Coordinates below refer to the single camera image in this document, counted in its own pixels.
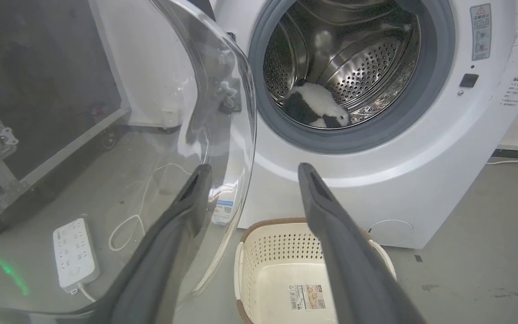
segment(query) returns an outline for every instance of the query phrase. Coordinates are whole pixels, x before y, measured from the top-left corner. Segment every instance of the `stuffed animal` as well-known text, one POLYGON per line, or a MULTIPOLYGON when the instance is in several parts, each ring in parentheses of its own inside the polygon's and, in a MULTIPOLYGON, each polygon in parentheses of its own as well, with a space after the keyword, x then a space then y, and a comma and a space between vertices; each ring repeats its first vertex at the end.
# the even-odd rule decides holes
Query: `stuffed animal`
POLYGON ((287 94, 281 110, 294 121, 320 128, 340 128, 351 124, 349 112, 319 84, 298 80, 287 94))

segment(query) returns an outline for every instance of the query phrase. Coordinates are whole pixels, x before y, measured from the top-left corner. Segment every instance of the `black square latch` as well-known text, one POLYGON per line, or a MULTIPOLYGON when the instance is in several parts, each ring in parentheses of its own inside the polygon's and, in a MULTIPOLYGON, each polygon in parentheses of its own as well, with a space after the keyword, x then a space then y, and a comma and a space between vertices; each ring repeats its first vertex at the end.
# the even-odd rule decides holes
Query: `black square latch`
POLYGON ((461 80, 461 84, 459 84, 459 86, 461 88, 472 88, 475 86, 475 82, 477 82, 478 78, 479 74, 465 73, 465 75, 463 76, 463 80, 461 80))

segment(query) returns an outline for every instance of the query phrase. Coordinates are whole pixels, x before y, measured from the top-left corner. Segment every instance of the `beige plastic basket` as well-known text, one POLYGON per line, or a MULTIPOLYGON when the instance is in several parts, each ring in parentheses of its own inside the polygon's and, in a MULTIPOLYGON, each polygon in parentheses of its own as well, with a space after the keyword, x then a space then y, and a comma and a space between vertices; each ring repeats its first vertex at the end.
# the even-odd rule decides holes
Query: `beige plastic basket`
MULTIPOLYGON (((385 250, 362 233, 397 279, 385 250)), ((234 270, 237 308, 246 324, 337 322, 321 243, 305 219, 251 226, 237 247, 234 270)))

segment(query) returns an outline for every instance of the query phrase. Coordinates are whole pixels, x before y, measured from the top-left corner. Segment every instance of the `blue and white label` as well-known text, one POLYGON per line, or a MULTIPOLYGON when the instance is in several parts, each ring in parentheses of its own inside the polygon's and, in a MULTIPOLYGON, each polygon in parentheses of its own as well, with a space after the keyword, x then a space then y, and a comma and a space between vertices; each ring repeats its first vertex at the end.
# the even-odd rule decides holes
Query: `blue and white label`
POLYGON ((227 225, 233 219, 233 201, 218 200, 211 221, 218 225, 227 225))

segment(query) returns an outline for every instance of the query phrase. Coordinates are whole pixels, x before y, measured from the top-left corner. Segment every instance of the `white power strip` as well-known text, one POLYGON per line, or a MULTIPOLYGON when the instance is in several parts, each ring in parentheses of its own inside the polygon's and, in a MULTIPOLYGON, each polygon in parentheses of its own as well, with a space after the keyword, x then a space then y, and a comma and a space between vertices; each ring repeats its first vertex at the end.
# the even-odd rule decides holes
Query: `white power strip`
POLYGON ((67 293, 99 277, 99 266, 84 219, 77 219, 53 232, 55 263, 59 285, 67 293))

